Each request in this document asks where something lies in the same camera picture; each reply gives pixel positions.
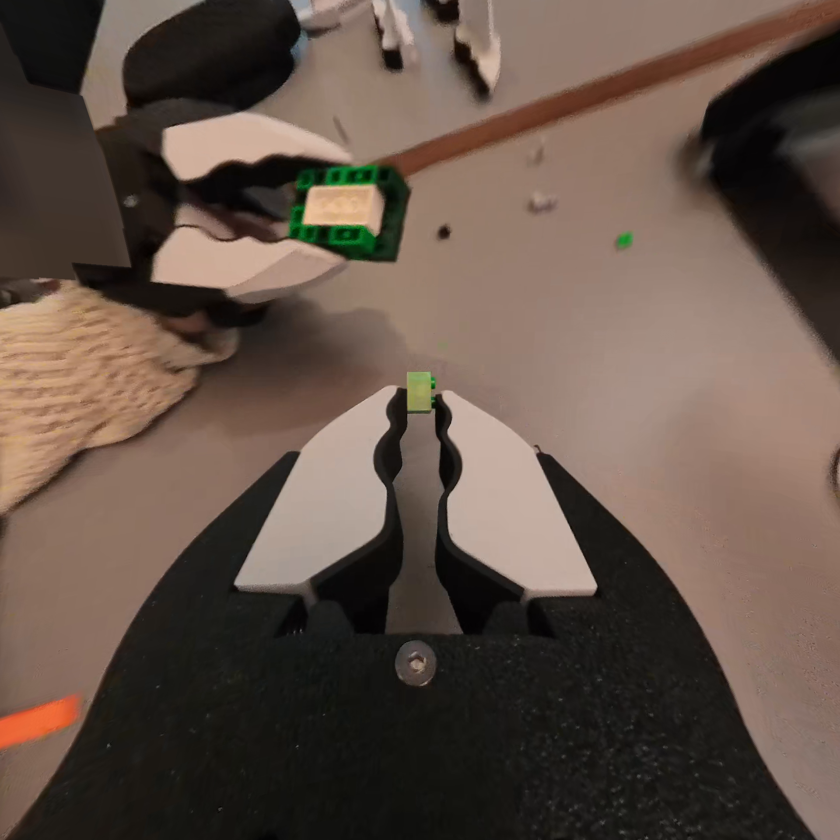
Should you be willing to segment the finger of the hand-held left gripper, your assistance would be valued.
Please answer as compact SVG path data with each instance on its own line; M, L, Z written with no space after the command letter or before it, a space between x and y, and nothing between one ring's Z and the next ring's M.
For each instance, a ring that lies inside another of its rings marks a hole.
M233 114L166 128L161 156L181 182L194 182L228 165L310 160L351 165L352 154L339 144L256 112Z
M263 303L335 277L347 259L294 238L220 239L177 227L154 255L152 281L165 287L219 291L229 300Z

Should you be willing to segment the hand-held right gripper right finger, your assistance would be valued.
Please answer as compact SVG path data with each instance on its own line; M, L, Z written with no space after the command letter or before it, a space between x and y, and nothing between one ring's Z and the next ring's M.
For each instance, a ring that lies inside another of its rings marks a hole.
M541 453L454 391L435 401L443 494L435 570L464 635L498 607L589 599L597 583L543 469Z

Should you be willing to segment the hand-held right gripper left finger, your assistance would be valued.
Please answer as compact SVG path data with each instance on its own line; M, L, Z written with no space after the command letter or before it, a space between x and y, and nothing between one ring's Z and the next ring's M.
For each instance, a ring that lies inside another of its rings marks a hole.
M238 592L335 602L360 634L383 634L403 565L395 478L406 389L388 385L298 453L235 580Z

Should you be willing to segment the green lego block tan tile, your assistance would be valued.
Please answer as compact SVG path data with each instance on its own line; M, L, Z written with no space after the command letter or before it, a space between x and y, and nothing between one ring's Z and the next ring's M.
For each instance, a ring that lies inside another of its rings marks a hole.
M391 166L301 171L288 236L346 259L396 261L411 190Z

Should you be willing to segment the person's left forearm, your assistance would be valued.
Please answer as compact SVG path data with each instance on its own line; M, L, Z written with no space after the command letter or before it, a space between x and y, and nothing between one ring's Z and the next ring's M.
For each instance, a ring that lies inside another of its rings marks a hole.
M197 342L73 280L1 315L1 513L88 450L141 434L238 350L236 329Z

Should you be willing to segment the black cushion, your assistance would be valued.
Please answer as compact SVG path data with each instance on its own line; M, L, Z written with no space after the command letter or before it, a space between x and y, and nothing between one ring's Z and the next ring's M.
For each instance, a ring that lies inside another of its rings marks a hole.
M302 35L288 1L206 1L152 27L122 63L127 109L165 100L250 109L295 69Z

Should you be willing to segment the orange brick separator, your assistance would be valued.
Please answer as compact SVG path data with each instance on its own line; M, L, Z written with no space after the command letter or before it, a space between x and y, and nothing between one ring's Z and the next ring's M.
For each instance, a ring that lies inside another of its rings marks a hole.
M80 717L81 707L80 696L70 695L1 716L1 751L73 726Z

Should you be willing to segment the black round-based device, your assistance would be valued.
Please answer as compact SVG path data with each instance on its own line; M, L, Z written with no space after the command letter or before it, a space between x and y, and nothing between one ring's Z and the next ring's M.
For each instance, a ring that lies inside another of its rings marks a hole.
M790 138L838 127L839 29L791 47L712 99L678 161L721 191L760 184Z

